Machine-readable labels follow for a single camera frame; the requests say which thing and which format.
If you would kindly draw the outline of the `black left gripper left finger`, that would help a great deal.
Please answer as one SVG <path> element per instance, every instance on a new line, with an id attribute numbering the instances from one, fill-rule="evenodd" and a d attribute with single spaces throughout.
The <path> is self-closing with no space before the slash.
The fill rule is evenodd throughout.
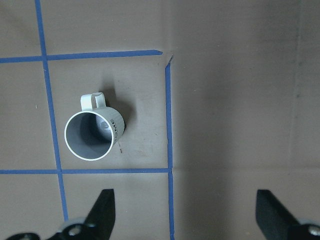
<path id="1" fill-rule="evenodd" d="M 55 240 L 108 240 L 116 220 L 115 193 L 103 189 L 82 223 L 74 223 L 58 231 Z"/>

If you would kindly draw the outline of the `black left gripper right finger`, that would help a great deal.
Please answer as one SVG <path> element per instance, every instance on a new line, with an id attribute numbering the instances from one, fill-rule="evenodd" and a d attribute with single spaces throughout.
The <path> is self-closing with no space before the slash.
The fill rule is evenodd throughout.
<path id="1" fill-rule="evenodd" d="M 267 240 L 318 240 L 320 226 L 300 223 L 268 189 L 256 192 L 255 220 Z"/>

